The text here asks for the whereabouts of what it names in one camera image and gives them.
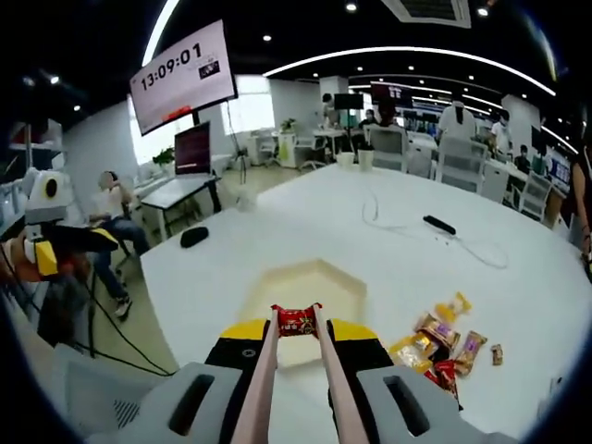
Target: floor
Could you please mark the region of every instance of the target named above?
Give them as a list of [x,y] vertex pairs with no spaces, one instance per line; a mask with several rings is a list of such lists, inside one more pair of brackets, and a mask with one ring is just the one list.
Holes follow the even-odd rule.
[[[273,188],[288,180],[300,176],[296,170],[272,166],[270,168],[254,167],[247,171],[247,183],[250,187],[259,193]],[[227,171],[220,183],[220,200],[223,207],[232,202],[233,190],[240,184],[241,176],[238,171]],[[171,227],[173,234],[185,229],[184,223],[177,223]],[[151,245],[155,246],[158,242],[158,236],[149,234]],[[123,253],[119,250],[113,255],[114,264],[118,264],[123,259]],[[143,279],[140,262],[137,259],[128,260],[122,267],[124,281],[133,304],[129,311],[129,316],[124,322],[115,321],[121,332],[138,347],[150,360],[161,366],[168,372],[177,370],[178,365],[167,346],[165,338],[156,316],[154,309],[148,297],[148,290]],[[105,307],[108,313],[112,314],[115,305],[106,294],[105,288],[100,281],[97,281],[95,295],[98,301]],[[96,310],[94,317],[94,347],[97,351],[107,353],[119,359],[129,361],[132,364],[152,368],[129,344],[127,344],[109,324],[105,315]],[[124,364],[108,360],[113,365],[126,367]]]

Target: wall-mounted monitor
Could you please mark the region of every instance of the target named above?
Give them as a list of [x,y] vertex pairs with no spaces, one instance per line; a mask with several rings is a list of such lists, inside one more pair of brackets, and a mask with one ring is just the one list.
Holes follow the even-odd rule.
[[129,86],[142,136],[193,110],[236,98],[222,20],[175,43]]

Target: white cable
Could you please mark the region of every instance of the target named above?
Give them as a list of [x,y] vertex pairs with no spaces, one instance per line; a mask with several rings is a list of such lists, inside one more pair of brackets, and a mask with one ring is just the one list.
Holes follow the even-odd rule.
[[[366,201],[364,201],[364,204],[362,205],[362,221],[368,226],[368,227],[372,227],[372,228],[376,228],[376,229],[381,229],[383,231],[388,231],[391,233],[397,233],[400,234],[402,236],[406,236],[406,237],[410,237],[412,238],[413,236],[410,236],[408,234],[402,233],[403,230],[410,228],[411,225],[398,225],[398,226],[380,226],[376,223],[376,221],[378,220],[379,216],[380,216],[380,205],[378,203],[378,198],[376,197],[376,195],[374,194],[374,192],[370,189],[368,189],[368,192],[372,195],[372,199],[375,202],[375,212],[374,215],[372,217],[372,220],[367,220],[366,219]],[[495,246],[500,252],[501,254],[504,256],[504,261],[502,264],[497,264],[495,262],[489,261],[488,259],[480,256],[479,254],[477,254],[473,249],[471,249],[469,247],[469,244],[471,243],[476,243],[476,241],[470,241],[467,242],[463,239],[461,239],[460,237],[454,235],[450,235],[449,233],[445,232],[445,231],[441,231],[440,229],[438,229],[438,231],[442,232],[443,234],[448,235],[448,237],[452,240],[452,241],[456,241],[463,250],[465,250],[466,252],[468,252],[469,254],[471,254],[477,261],[479,261],[481,264],[483,265],[487,265],[490,266],[492,268],[496,268],[498,270],[504,270],[506,268],[508,268],[508,263],[509,263],[509,259],[508,259],[508,254],[506,254],[501,247],[499,247],[498,244],[496,243],[491,243],[493,246]]]

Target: black ceiling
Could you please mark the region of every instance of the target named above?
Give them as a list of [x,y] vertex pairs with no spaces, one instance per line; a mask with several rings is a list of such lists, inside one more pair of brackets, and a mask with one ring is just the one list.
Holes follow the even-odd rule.
[[[117,103],[128,92],[128,81],[140,68],[144,48],[165,0],[42,0],[18,2],[15,20],[23,21],[23,37],[17,39],[15,67],[38,79],[34,102],[19,101],[21,110],[33,107],[67,129],[82,118]],[[400,83],[444,90],[461,80],[472,95],[499,103],[505,93],[526,93],[541,107],[548,125],[561,135],[577,132],[576,126],[559,124],[557,117],[579,121],[580,104],[592,102],[592,73],[587,53],[592,42],[587,29],[586,2],[563,0],[499,0],[488,18],[476,9],[485,0],[469,0],[473,27],[470,30],[441,25],[405,24],[380,0],[358,0],[359,9],[349,13],[344,0],[180,0],[168,22],[156,53],[217,19],[225,22],[230,62],[235,73],[261,74],[290,62],[344,49],[368,46],[413,45],[462,51],[516,68],[558,92],[552,98],[529,82],[470,60],[417,53],[373,53],[333,58],[282,72],[280,79],[311,79],[313,72],[329,75],[373,75],[352,80],[367,83],[378,75]],[[541,45],[527,26],[528,18],[542,29],[561,61],[559,81],[553,80]],[[264,34],[273,40],[263,41]],[[410,72],[409,65],[415,70]],[[356,68],[362,66],[363,72]],[[57,85],[41,80],[58,75]],[[468,80],[469,75],[475,81]],[[500,94],[480,90],[481,85]],[[81,111],[75,112],[74,105]]]

